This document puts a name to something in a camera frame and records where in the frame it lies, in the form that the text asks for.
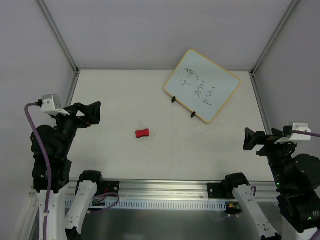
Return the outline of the red bone-shaped eraser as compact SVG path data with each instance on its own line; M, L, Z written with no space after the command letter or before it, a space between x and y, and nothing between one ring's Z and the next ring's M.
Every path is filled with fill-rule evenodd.
M144 137L149 137L150 136L150 130L148 128L141 129L141 130L136 130L135 131L135 136L136 136L137 139L144 138Z

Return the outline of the yellow-framed whiteboard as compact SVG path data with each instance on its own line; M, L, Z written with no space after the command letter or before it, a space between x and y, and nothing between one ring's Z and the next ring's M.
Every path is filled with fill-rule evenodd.
M192 116L210 123L241 85L241 79L203 54L189 49L165 83L164 91Z

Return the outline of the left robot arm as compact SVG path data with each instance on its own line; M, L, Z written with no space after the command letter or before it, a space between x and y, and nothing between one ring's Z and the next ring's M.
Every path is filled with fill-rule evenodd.
M40 240L80 240L82 226L94 196L104 191L102 173L85 170L76 185L75 199L65 212L72 163L68 154L77 130L97 125L101 120L101 102L89 105L75 103L50 116L56 126L35 127L25 107L32 128L31 151L35 159L33 188L39 203Z

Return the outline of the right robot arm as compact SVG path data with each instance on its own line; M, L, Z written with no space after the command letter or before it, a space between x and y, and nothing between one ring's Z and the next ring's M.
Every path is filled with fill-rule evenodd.
M241 172L226 175L221 182L224 194L235 198L261 240L318 240L320 238L320 160L309 154L293 157L299 142L318 136L307 124L284 126L283 130L244 130L243 149L266 157L276 186L278 207L283 217L283 234L279 234L267 220L257 203L252 187Z

